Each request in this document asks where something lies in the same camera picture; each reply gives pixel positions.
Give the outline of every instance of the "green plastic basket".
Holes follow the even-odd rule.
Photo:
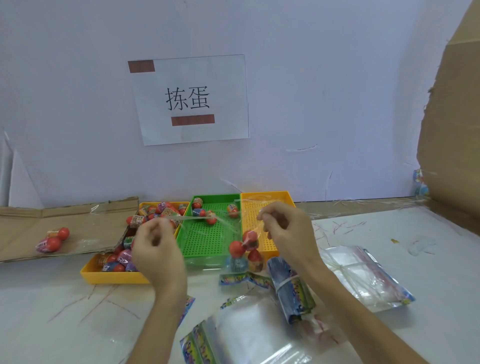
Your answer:
[[[205,211],[212,210],[217,222],[208,225],[205,220],[185,220],[177,236],[177,244],[187,266],[223,266],[229,256],[228,246],[234,240],[241,240],[241,219],[231,218],[227,206],[235,204],[240,211],[239,194],[211,194],[194,196],[185,216],[192,216],[192,201],[200,197]]]

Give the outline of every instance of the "person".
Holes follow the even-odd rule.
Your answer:
[[[364,364],[427,363],[340,283],[320,258],[310,218],[273,202],[257,217],[280,255],[332,312]],[[187,273],[167,219],[143,224],[135,237],[133,262],[155,290],[155,301],[128,364],[166,363],[187,296]]]

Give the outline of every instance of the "orange tray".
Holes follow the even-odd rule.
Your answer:
[[[240,194],[242,233],[257,228],[258,225],[262,223],[257,220],[258,213],[263,207],[274,201],[281,201],[287,205],[295,206],[288,191],[251,192]],[[273,243],[273,240],[268,239],[265,233],[261,234],[258,243],[260,245],[258,251],[264,256],[265,262],[273,256],[278,256],[278,250]]]
[[[158,205],[160,202],[142,202],[138,207],[142,208],[143,205]],[[175,208],[178,208],[180,204],[186,204],[187,209],[190,204],[189,201],[185,202],[171,202]],[[175,236],[180,231],[180,225],[175,230]],[[97,264],[98,257],[101,254],[96,254],[87,264],[82,268],[80,274],[90,284],[147,284],[149,281],[140,272],[102,272],[102,267]]]

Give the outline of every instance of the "paper sign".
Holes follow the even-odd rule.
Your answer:
[[[244,55],[128,64],[144,145],[249,137]]]

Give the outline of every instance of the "cardboard flap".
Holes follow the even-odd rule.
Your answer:
[[[32,259],[113,249],[127,229],[125,219],[138,210],[138,198],[56,208],[0,208],[0,261]],[[49,254],[35,245],[47,231],[70,229],[62,247]]]
[[[434,200],[480,218],[480,1],[445,48],[417,158]]]

